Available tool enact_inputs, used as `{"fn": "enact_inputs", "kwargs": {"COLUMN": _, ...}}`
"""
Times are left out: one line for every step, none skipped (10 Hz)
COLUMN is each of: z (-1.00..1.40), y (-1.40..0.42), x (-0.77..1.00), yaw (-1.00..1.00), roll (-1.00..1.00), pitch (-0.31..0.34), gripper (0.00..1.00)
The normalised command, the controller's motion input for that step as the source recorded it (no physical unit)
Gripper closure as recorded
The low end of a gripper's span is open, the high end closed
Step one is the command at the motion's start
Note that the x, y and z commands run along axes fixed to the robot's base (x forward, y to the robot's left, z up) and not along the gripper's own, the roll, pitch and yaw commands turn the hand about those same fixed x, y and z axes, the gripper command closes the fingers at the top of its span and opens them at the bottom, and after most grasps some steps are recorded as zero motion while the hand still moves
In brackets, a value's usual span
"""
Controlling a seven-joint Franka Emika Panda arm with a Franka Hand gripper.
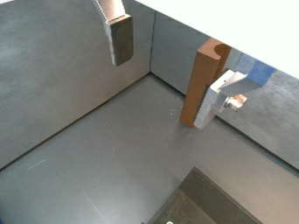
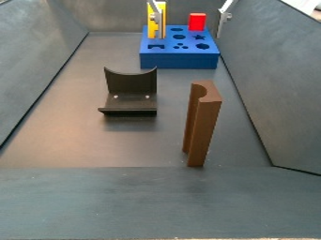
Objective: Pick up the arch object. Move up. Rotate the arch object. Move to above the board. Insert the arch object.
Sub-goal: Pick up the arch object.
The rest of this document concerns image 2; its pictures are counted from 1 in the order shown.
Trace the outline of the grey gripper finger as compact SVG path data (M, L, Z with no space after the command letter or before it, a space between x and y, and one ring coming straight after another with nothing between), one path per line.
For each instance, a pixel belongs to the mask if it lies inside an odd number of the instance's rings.
M163 10L157 6L155 0L147 0L151 13L148 14L148 38L161 38L163 37Z
M233 0L225 0L223 6L217 9L219 18L217 18L216 33L215 33L216 38L220 37L223 23L231 18L229 9L231 9L232 2Z

